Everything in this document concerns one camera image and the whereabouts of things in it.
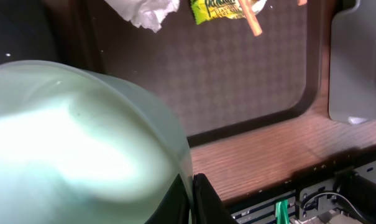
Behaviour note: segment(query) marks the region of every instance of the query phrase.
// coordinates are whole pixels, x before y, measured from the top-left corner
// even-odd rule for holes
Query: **wooden stick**
[[[245,18],[247,19],[247,22],[249,22],[250,28],[254,35],[257,37],[262,33],[262,29],[260,27],[260,24],[258,23],[258,20],[254,14],[254,12],[251,9],[251,4],[249,0],[239,0],[239,4],[241,8],[243,9],[243,13],[245,15]]]
[[[308,0],[298,0],[298,5],[303,6],[307,3]]]

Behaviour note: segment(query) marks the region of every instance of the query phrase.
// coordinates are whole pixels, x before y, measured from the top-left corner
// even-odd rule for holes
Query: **green tape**
[[[289,224],[288,219],[288,200],[284,200],[276,203],[276,219],[277,224]]]

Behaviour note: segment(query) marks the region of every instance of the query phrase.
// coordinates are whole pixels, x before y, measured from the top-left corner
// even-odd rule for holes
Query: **tray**
[[[71,9],[90,69],[157,95],[191,147],[296,118],[316,98],[324,1],[268,0],[259,37],[245,19],[197,26],[186,0],[156,34],[103,0],[74,0]]]

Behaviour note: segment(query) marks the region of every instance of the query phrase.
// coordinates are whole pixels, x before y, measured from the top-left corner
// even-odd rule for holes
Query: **green and yellow wrapper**
[[[204,21],[221,17],[245,18],[238,0],[192,0],[191,8],[198,25]]]

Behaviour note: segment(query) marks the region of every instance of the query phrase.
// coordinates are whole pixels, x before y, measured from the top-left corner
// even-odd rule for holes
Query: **white tissue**
[[[136,27],[157,32],[169,12],[176,12],[179,0],[105,0],[125,20]]]

